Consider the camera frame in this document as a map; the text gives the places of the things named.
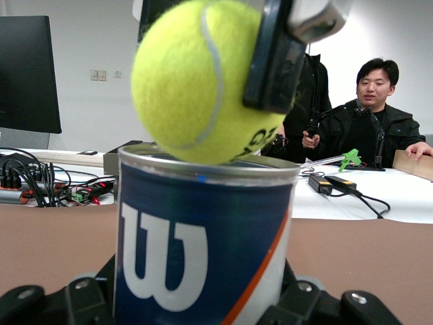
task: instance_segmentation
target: person in black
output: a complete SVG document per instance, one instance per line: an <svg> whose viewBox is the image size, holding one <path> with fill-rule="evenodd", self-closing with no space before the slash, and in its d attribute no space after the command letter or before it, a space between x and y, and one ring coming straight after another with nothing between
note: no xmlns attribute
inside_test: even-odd
<svg viewBox="0 0 433 325"><path fill-rule="evenodd" d="M320 55L310 56L306 53L293 109L287 114L278 132L285 138L284 144L269 146L262 151L262 155L290 160L294 163L305 163L306 150L302 146L302 132L314 112L325 112L330 109L332 106L328 96L326 67L320 62Z"/></svg>
<svg viewBox="0 0 433 325"><path fill-rule="evenodd" d="M419 124L412 114L403 112L386 103L395 91L398 81L398 66L392 60L376 58L364 64L357 75L357 99L361 113L352 109L356 100L346 103L338 113L324 119L318 134L312 138L304 131L302 145L307 157L319 160L339 156L356 148L363 163L372 166L376 156L382 157L382 167L392 168L396 150L406 150L410 157L418 159L422 154L433 156L433 148L419 134ZM367 111L371 109L375 118ZM382 152L377 152L378 123L384 131Z"/></svg>

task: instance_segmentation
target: wilson logo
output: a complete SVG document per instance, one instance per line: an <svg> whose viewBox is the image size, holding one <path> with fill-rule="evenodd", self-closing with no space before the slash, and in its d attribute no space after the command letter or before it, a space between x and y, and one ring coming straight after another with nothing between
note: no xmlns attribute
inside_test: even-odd
<svg viewBox="0 0 433 325"><path fill-rule="evenodd" d="M184 311L200 296L208 273L208 241L206 229L186 223L175 224L175 239L181 240L184 252L183 277L174 290L166 287L168 239L170 221L141 213L139 227L147 232L145 248L145 276L135 271L137 254L137 222L139 211L122 204L124 219L123 270L129 290L140 299L153 297L168 311Z"/></svg>

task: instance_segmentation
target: black monitor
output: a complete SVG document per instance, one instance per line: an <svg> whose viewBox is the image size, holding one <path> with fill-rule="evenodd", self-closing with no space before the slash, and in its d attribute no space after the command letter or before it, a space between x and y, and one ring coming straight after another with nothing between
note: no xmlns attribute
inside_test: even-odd
<svg viewBox="0 0 433 325"><path fill-rule="evenodd" d="M0 17L0 127L62 132L47 16Z"/></svg>
<svg viewBox="0 0 433 325"><path fill-rule="evenodd" d="M144 34L155 20L157 20L165 11L180 2L182 2L182 0L143 0L138 31L138 43L141 42Z"/></svg>

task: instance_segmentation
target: black jacket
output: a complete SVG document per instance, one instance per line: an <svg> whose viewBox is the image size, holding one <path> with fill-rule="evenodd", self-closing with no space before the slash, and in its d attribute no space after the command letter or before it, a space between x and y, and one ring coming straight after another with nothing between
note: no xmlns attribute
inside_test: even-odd
<svg viewBox="0 0 433 325"><path fill-rule="evenodd" d="M343 106L348 109L341 110L321 122L318 129L319 145L313 150L307 149L306 151L309 159L320 160L344 153L342 147L355 116L354 110L349 107L356 107L355 100ZM411 144L426 140L426 137L419 134L419 124L413 120L412 114L397 110L388 104L385 104L382 129L385 131L382 149L383 168L392 168L395 150L405 150Z"/></svg>
<svg viewBox="0 0 433 325"><path fill-rule="evenodd" d="M326 67L320 62L320 54L305 54L293 109L283 122L286 135L296 135L302 139L302 132L306 130L311 112L325 112L330 109L332 106L328 96Z"/></svg>

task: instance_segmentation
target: table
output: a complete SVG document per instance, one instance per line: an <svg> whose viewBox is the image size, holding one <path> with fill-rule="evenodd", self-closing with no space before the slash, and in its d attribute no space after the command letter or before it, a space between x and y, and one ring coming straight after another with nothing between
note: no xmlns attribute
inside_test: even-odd
<svg viewBox="0 0 433 325"><path fill-rule="evenodd" d="M337 167L319 166L316 171L335 175L357 184L357 189L366 196L378 198L391 206L385 218L412 223L433 223L433 183L428 179L416 177L396 169L385 171L343 170ZM378 202L369 201L376 210L386 207ZM295 187L293 218L366 220L376 216L358 198L348 195L332 198L318 194L302 177Z"/></svg>
<svg viewBox="0 0 433 325"><path fill-rule="evenodd" d="M24 284L52 293L99 271L116 250L116 214L115 204L2 206L0 295ZM291 227L287 256L296 275L319 279L337 298L347 290L371 292L402 323L431 324L433 225L293 219Z"/></svg>

